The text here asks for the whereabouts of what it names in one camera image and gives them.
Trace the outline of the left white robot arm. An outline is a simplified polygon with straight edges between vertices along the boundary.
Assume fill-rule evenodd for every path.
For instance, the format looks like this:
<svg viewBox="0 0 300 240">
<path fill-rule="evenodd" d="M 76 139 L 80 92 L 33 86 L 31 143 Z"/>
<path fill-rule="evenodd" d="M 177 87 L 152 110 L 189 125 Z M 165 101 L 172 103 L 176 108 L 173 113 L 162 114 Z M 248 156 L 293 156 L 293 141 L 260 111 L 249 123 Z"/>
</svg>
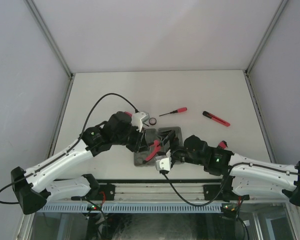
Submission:
<svg viewBox="0 0 300 240">
<path fill-rule="evenodd" d="M 100 188 L 92 174 L 83 174 L 77 179 L 57 179 L 112 146 L 125 146 L 133 153 L 147 151 L 149 145 L 143 124 L 149 118 L 144 111 L 132 115 L 118 111 L 109 120 L 84 130 L 72 144 L 45 161 L 27 169 L 14 168 L 10 172 L 12 190 L 22 212 L 33 214 L 48 202 L 64 198 L 96 199 Z"/>
</svg>

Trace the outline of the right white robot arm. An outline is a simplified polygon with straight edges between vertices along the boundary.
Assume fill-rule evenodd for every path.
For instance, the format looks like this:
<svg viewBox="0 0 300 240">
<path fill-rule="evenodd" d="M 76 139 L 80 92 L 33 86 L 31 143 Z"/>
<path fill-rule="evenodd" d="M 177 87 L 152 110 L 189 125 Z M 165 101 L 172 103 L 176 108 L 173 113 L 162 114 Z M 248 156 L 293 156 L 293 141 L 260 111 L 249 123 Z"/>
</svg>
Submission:
<svg viewBox="0 0 300 240">
<path fill-rule="evenodd" d="M 300 161 L 295 165 L 254 160 L 221 147 L 209 146 L 195 135 L 183 145 L 169 136 L 167 152 L 155 157 L 155 167 L 166 176 L 176 162 L 203 167 L 210 175 L 221 177 L 219 187 L 206 196 L 210 204 L 216 200 L 248 200 L 251 197 L 285 199 L 300 207 Z"/>
</svg>

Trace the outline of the grey plastic tool case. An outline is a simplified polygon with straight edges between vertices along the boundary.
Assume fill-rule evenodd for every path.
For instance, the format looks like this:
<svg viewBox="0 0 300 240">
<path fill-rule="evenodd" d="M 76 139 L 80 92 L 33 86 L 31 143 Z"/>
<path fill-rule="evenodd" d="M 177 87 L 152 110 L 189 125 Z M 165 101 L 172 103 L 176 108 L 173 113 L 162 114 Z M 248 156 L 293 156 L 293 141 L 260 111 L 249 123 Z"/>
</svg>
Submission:
<svg viewBox="0 0 300 240">
<path fill-rule="evenodd" d="M 182 130 L 179 126 L 148 128 L 145 130 L 145 139 L 149 149 L 133 154 L 135 167 L 153 167 L 155 166 L 155 157 L 163 155 L 170 147 L 184 145 Z"/>
</svg>

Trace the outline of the red black pliers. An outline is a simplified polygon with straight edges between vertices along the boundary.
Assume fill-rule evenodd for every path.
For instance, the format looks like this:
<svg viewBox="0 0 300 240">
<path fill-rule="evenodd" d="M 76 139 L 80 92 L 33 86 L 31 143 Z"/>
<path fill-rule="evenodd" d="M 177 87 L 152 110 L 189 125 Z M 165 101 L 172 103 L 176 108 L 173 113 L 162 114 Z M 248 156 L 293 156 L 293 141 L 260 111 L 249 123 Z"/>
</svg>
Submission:
<svg viewBox="0 0 300 240">
<path fill-rule="evenodd" d="M 150 160 L 152 160 L 156 154 L 158 152 L 161 151 L 161 142 L 159 140 L 155 140 L 151 145 L 150 145 L 151 148 L 153 148 L 153 151 L 142 161 L 143 164 L 146 164 L 148 163 Z"/>
</svg>

